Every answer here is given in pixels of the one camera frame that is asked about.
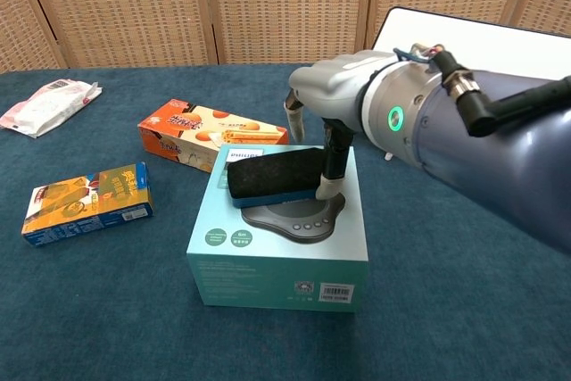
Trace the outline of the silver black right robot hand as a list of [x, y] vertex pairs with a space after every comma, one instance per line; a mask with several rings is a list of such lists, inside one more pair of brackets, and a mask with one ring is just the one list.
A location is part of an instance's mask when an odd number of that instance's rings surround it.
[[330, 199], [340, 192], [353, 137], [363, 131], [361, 110], [366, 86], [395, 62], [395, 54], [364, 50], [321, 60], [291, 74], [284, 109], [294, 141], [304, 139], [304, 109], [324, 122], [325, 160], [316, 199]]

